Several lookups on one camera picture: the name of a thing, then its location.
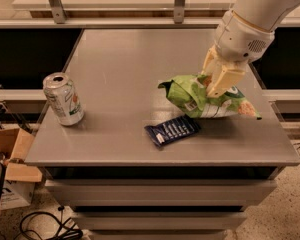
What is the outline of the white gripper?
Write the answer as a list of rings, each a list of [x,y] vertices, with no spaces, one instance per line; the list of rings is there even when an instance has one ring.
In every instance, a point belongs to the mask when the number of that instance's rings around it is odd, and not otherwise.
[[[211,77],[209,98],[218,98],[245,75],[245,63],[258,60],[274,40],[274,32],[263,31],[227,11],[215,31],[214,46],[205,57],[202,73]],[[227,60],[220,60],[219,55]]]

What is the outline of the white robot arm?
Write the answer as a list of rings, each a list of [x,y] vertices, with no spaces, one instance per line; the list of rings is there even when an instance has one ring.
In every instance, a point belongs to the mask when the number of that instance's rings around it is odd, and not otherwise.
[[[216,28],[203,64],[209,98],[241,81],[246,65],[262,57],[278,25],[299,5],[300,0],[236,0]]]

